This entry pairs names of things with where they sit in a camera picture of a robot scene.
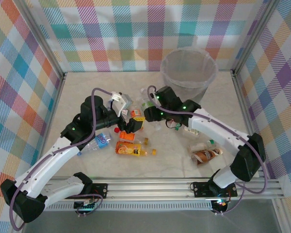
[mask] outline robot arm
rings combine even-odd
[[[66,126],[61,132],[61,137],[41,159],[15,181],[6,179],[1,184],[5,202],[8,205],[13,202],[13,210],[24,222],[35,220],[46,207],[59,200],[73,195],[94,193],[92,180],[80,172],[60,183],[46,185],[70,158],[95,138],[92,134],[93,129],[99,130],[117,124],[121,130],[131,133],[141,128],[142,122],[130,119],[129,123],[126,123],[121,116],[121,111],[131,104],[129,96],[111,94],[114,100],[111,110],[103,106],[101,97],[94,96],[95,124],[93,124],[92,101],[89,96],[81,105],[81,113]]]
[[[215,119],[192,100],[182,102],[168,86],[156,91],[155,96],[151,97],[157,99],[161,107],[156,105],[153,100],[154,106],[150,106],[144,111],[147,121],[172,119],[190,129],[206,134],[235,156],[231,165],[218,170],[208,181],[209,190],[213,195],[218,196],[222,193],[222,189],[234,183],[236,179],[245,182],[250,181],[260,168],[257,156],[247,144],[250,144],[258,152],[263,162],[265,161],[263,140],[259,134],[254,133],[249,136],[233,129]]]

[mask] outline plaid fabric wall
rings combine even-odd
[[[259,8],[259,11],[258,11],[257,15],[255,16],[255,19],[253,20],[253,23],[251,24],[251,27],[250,27],[250,29],[245,37],[245,40],[243,41],[242,46],[237,53],[237,56],[236,56],[236,59],[233,63],[232,69],[234,69],[236,67],[237,63],[239,62],[240,56],[243,54],[243,50],[247,47],[248,43],[253,39],[252,34],[255,31],[255,29],[257,28],[259,21],[260,21],[262,15],[266,9],[267,3],[269,1],[270,0],[263,0],[263,3],[261,5],[261,7]]]
[[[0,184],[35,163],[58,84],[12,0],[0,0]],[[0,233],[9,226],[0,190]]]
[[[230,69],[255,3],[27,0],[63,70],[74,72],[158,71],[166,54],[191,45],[206,49],[220,69]]]
[[[267,167],[281,181],[291,212],[291,0],[281,0],[240,75]]]

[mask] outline mesh wastebasket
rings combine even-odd
[[[161,64],[165,84],[182,101],[200,102],[218,72],[218,65],[208,52],[192,47],[172,51]]]

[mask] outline blue label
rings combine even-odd
[[[105,136],[103,135],[103,133],[96,135],[95,140],[96,140],[99,148],[104,148],[109,144],[108,141],[106,140]]]

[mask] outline plastic bottle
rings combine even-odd
[[[90,152],[92,150],[102,149],[110,144],[112,137],[109,131],[103,131],[97,134],[96,137],[90,141],[83,149],[78,153],[82,155],[84,153]]]
[[[137,157],[156,155],[156,149],[147,148],[141,144],[133,144],[129,142],[118,141],[115,147],[115,153],[117,154],[130,154]]]
[[[191,158],[196,165],[206,163],[213,159],[215,156],[219,154],[223,154],[221,149],[213,149],[213,150],[201,150],[191,155]]]
[[[135,101],[129,107],[129,110],[130,110],[130,117],[132,117],[132,118],[143,116],[143,112],[140,110],[140,107],[138,106],[138,104]]]
[[[148,107],[154,106],[154,104],[150,101],[149,97],[147,96],[147,89],[142,88],[140,90],[140,92],[141,92],[141,96],[142,96],[142,98],[140,99],[141,110],[142,110],[142,112],[144,112],[145,109],[147,109]],[[160,130],[162,128],[160,123],[157,121],[151,122],[151,125],[154,126],[155,130]]]
[[[119,133],[120,141],[123,142],[130,142],[130,143],[137,143],[137,144],[144,144],[147,145],[149,139],[147,137],[142,137],[137,133],[126,133],[125,131],[120,132],[119,128],[115,128],[114,132]]]
[[[188,151],[190,154],[196,152],[196,151],[200,151],[200,150],[211,150],[214,149],[216,147],[216,143],[213,140],[208,140],[205,143],[191,143],[188,146]]]

